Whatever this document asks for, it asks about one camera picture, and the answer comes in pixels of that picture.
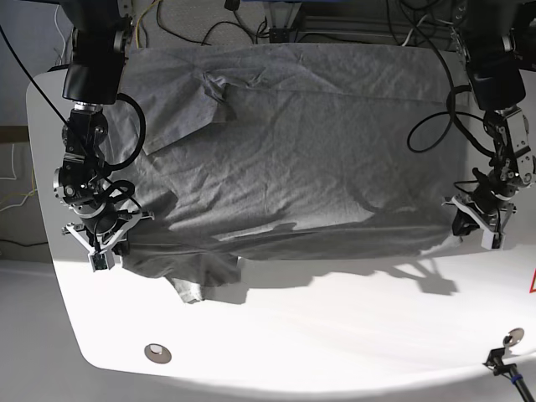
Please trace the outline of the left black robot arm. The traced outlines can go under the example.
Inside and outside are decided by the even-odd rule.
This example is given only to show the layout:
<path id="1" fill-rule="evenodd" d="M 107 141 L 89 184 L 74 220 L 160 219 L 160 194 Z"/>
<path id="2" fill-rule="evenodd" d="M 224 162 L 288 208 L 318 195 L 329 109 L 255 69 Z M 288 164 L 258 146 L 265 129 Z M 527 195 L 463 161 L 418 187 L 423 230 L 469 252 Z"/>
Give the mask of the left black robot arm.
<path id="1" fill-rule="evenodd" d="M 513 197 L 535 183 L 528 119 L 519 106 L 526 96 L 521 72 L 535 69 L 535 3 L 460 1 L 455 10 L 451 36 L 468 82 L 450 86 L 446 112 L 450 125 L 488 157 L 491 170 L 473 169 L 475 188 L 447 200 L 456 207 L 452 233 L 463 237 L 479 229 L 482 247 L 500 250 L 504 228 L 516 211 Z M 456 97 L 465 92 L 473 94 L 483 113 L 493 150 L 480 144 L 459 119 Z"/>

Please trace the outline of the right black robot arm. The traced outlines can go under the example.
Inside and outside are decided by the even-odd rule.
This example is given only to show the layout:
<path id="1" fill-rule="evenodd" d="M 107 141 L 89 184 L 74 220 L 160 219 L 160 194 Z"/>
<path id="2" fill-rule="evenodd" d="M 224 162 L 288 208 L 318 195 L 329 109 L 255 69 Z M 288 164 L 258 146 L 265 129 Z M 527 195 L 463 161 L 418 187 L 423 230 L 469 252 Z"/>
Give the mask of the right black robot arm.
<path id="1" fill-rule="evenodd" d="M 64 157 L 54 173 L 54 196 L 80 219 L 69 223 L 64 234 L 74 236 L 87 250 L 93 271 L 111 269 L 117 256 L 129 251 L 127 233 L 152 214 L 125 207 L 135 186 L 128 180 L 110 179 L 130 167 L 141 153 L 147 134 L 142 108 L 119 91 L 132 36 L 132 18 L 121 13 L 117 1 L 60 1 L 74 28 L 72 56 L 62 96 L 73 108 L 62 129 Z M 108 163 L 101 143 L 108 134 L 105 106 L 124 102 L 138 119 L 137 143 L 119 163 Z"/>

